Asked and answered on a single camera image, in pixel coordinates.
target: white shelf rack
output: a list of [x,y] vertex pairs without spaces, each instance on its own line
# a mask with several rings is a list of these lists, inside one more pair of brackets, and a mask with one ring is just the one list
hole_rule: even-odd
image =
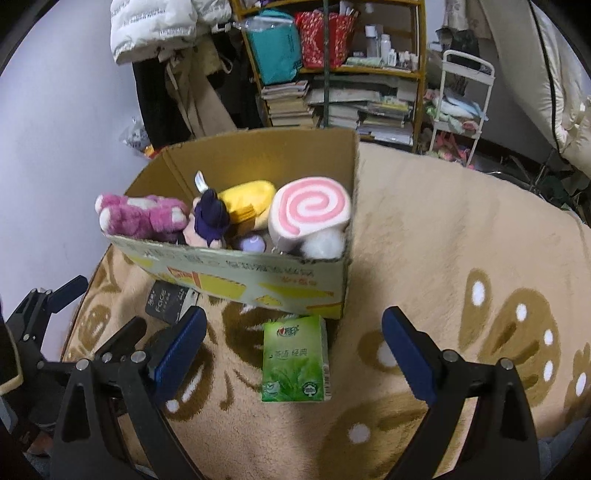
[[[482,109],[482,117],[481,117],[480,123],[478,125],[478,130],[476,130],[476,132],[474,132],[473,134],[465,134],[465,133],[462,134],[464,137],[468,137],[468,138],[471,138],[472,140],[474,140],[474,143],[472,144],[472,148],[470,149],[470,156],[468,157],[468,162],[467,162],[467,165],[470,165],[470,163],[472,162],[472,157],[474,155],[474,150],[476,149],[476,144],[478,143],[478,140],[480,139],[480,135],[482,133],[482,125],[484,124],[484,119],[486,118],[486,111],[488,110],[488,104],[491,99],[492,85],[495,83],[495,68],[493,67],[493,65],[491,65],[486,60],[483,60],[483,59],[476,57],[474,55],[470,55],[469,53],[464,53],[462,51],[446,50],[443,53],[443,58],[439,55],[439,53],[437,53],[437,52],[433,52],[433,53],[434,54],[431,55],[430,58],[433,59],[433,61],[435,62],[435,64],[437,66],[439,66],[439,68],[441,68],[441,84],[439,86],[440,101],[437,103],[437,111],[435,114],[435,118],[433,118],[431,120],[431,123],[433,124],[433,134],[431,136],[431,144],[429,146],[429,151],[433,151],[433,145],[435,144],[435,137],[437,136],[438,130],[441,130],[444,132],[455,133],[451,129],[450,125],[447,122],[443,122],[443,121],[439,120],[439,115],[441,114],[441,104],[442,104],[441,99],[443,98],[443,90],[445,88],[446,74],[453,73],[455,75],[459,75],[461,77],[465,77],[467,79],[474,80],[476,82],[484,83],[485,85],[488,85],[488,89],[486,91],[486,100],[484,102],[484,108]],[[484,73],[484,72],[481,72],[478,70],[471,69],[469,67],[465,67],[464,65],[459,65],[457,63],[453,63],[452,61],[449,61],[447,59],[448,56],[450,56],[450,55],[453,55],[456,57],[462,57],[462,58],[468,59],[468,60],[473,60],[475,62],[478,62],[480,65],[485,65],[486,67],[488,67],[490,69],[491,73],[487,74],[487,73]]]

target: teal bag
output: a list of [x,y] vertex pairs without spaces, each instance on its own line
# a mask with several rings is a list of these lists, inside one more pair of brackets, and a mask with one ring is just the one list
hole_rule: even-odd
[[263,84],[290,82],[301,67],[300,35],[296,21],[291,15],[273,9],[263,11],[259,17],[293,21],[285,25],[274,24],[273,28],[248,32],[252,54]]

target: beige blanket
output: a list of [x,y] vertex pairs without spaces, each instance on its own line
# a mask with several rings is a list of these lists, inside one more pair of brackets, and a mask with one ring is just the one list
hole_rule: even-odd
[[[259,325],[281,313],[200,299],[208,334],[166,415],[214,480],[383,478],[426,410],[384,343],[390,305],[467,360],[512,358],[539,435],[589,408],[589,229],[510,183],[433,158],[362,144],[360,169],[346,314],[331,324],[332,400],[263,404]],[[143,314],[152,282],[110,248],[65,358],[89,356]],[[148,335],[164,326],[150,325]],[[469,413],[442,469],[458,454]]]

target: purple plush toy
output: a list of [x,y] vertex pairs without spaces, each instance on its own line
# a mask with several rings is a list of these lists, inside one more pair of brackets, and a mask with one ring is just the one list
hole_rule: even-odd
[[187,245],[192,247],[225,248],[224,234],[230,227],[230,215],[213,189],[193,200],[193,213],[183,231]]

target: pink spiral pattern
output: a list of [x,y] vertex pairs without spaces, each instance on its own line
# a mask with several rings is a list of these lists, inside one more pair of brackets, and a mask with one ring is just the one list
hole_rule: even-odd
[[[304,190],[307,187],[320,187],[318,190]],[[330,210],[331,195],[336,204]],[[305,209],[300,205],[306,202]],[[346,206],[346,198],[342,187],[329,179],[302,179],[292,182],[283,192],[279,205],[279,223],[286,232],[299,235],[299,224],[324,223],[341,214]]]

